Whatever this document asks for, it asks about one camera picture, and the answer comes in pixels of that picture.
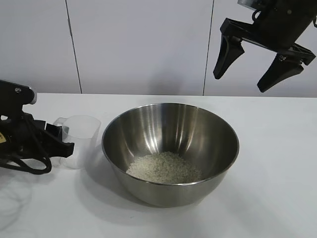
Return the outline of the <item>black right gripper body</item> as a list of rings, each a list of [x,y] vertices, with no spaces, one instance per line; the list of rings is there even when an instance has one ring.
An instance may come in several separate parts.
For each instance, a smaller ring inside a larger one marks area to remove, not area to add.
[[[309,65],[315,55],[296,43],[317,18],[315,0],[243,0],[253,10],[252,23],[226,18],[221,36],[236,37],[285,56],[300,58]]]

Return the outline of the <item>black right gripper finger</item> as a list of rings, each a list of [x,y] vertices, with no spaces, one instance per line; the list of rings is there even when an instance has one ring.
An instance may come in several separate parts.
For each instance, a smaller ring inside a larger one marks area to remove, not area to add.
[[[245,52],[241,42],[242,40],[236,37],[221,37],[220,51],[213,70],[215,79],[220,79],[234,61]]]
[[[277,54],[268,70],[257,83],[257,87],[264,93],[281,81],[300,74],[303,70],[300,58]]]

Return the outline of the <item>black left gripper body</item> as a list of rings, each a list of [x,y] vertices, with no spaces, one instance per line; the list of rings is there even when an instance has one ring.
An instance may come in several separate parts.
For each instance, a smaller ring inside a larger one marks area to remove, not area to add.
[[[0,121],[0,158],[10,156],[19,159],[40,157],[64,157],[73,154],[74,143],[48,144],[47,132],[35,127],[31,114],[25,113],[22,106],[1,104],[0,115],[7,117]]]

